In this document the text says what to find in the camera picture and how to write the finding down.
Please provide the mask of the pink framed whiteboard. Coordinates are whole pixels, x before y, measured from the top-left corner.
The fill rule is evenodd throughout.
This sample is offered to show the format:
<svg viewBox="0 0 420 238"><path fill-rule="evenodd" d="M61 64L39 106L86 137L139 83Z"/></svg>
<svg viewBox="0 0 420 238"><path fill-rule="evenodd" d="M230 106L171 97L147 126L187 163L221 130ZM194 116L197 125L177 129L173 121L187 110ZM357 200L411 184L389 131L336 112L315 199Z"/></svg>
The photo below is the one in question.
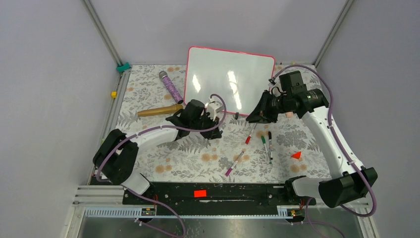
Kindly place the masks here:
<svg viewBox="0 0 420 238"><path fill-rule="evenodd" d="M228 113L247 116L269 88L275 63L273 56L191 46L184 102L195 99L205 104L211 94L218 94Z"/></svg>

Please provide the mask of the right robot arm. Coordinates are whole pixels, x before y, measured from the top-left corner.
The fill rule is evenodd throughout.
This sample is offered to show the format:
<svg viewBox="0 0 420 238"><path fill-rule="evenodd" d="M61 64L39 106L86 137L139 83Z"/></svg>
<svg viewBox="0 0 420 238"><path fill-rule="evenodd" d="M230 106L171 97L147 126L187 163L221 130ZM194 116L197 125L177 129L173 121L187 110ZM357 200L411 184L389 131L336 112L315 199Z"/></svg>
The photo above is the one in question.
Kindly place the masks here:
<svg viewBox="0 0 420 238"><path fill-rule="evenodd" d="M331 178L329 180L294 177L285 182L284 198L297 204L303 197L320 198L330 208L365 197L378 178L375 168L367 168L350 149L336 125L331 103L320 89L308 89L296 70L275 76L264 90L248 123L276 123L279 114L292 112L309 128L323 153Z"/></svg>

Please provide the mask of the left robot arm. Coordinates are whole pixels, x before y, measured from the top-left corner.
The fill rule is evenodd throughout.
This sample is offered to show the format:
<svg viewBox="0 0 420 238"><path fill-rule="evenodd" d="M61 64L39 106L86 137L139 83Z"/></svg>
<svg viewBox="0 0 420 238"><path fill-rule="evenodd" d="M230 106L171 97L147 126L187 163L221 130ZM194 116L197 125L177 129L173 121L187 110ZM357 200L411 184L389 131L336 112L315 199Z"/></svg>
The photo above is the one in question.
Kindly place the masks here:
<svg viewBox="0 0 420 238"><path fill-rule="evenodd" d="M132 135L120 129L110 131L93 157L97 181L120 185L143 204L151 202L154 196L151 182L134 169L138 152L176 141L190 132L198 132L208 140L221 138L219 127L227 115L226 103L221 97L218 100L215 97L212 94L206 105L191 100L161 124Z"/></svg>

